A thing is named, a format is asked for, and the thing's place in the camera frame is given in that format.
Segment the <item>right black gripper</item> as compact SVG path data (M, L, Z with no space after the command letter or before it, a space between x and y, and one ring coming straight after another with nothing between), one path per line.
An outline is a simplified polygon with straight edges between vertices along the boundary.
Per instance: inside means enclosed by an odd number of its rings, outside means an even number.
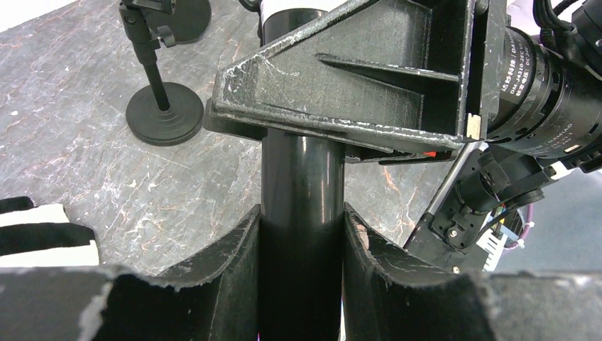
M478 241L502 235L518 210L541 200L554 164L601 168L601 81L585 67L507 28L499 110L487 147L465 146L405 243L418 259L459 273L486 262Z

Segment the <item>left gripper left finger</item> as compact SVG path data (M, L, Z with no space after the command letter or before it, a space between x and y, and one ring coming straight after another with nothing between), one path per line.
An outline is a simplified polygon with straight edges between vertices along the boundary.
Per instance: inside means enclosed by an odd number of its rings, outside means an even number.
M256 340L259 206L157 276L124 266L1 270L2 340Z

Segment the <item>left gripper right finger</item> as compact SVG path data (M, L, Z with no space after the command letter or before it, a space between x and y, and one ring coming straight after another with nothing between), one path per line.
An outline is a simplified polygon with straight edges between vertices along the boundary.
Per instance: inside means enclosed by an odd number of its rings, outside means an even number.
M348 340L600 340L595 271L445 271L344 206Z

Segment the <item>black handheld microphone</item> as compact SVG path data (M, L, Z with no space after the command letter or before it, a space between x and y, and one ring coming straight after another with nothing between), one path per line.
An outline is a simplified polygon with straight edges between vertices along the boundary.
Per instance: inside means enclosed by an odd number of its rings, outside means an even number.
M261 340L339 339L343 211L343 147L269 129L261 160Z

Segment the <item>black mic stand with clip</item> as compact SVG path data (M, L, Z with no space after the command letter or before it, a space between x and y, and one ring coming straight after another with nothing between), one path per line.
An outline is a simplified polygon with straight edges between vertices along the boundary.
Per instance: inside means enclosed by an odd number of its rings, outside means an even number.
M176 1L120 1L119 14L127 38L142 64L148 85L130 98L126 123L133 135L153 146L175 146L194 137L202 128L204 105L189 87L163 82L155 53L161 44L170 48L176 40L169 26L154 31L148 13L173 15Z

